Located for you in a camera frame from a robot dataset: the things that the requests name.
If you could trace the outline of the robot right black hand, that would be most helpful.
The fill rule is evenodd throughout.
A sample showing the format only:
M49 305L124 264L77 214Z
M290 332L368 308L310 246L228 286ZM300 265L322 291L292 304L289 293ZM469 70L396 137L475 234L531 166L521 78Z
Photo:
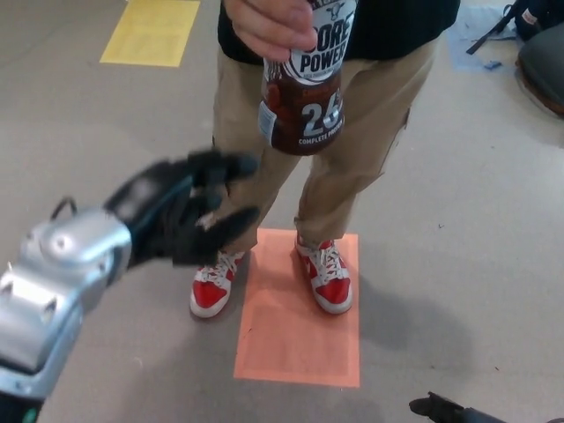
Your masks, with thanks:
M428 392L427 397L417 398L409 403L411 412L430 419L435 423L504 423L503 420L471 407Z

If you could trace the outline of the person's right hand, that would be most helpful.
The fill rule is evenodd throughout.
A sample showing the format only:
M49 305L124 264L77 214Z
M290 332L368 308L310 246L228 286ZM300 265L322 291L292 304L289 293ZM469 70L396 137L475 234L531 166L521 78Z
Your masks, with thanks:
M283 63L293 50L309 51L316 46L308 1L229 0L222 4L236 35L263 59Z

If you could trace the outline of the robot left black hand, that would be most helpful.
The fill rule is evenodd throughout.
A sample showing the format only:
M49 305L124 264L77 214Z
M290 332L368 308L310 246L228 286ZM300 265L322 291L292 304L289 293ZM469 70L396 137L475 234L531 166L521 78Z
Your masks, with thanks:
M221 206L221 188L256 170L256 159L247 153L211 149L154 163L129 178L103 204L130 232L128 267L153 259L176 266L215 264L219 252L255 223L259 210L245 206L210 226L200 220Z

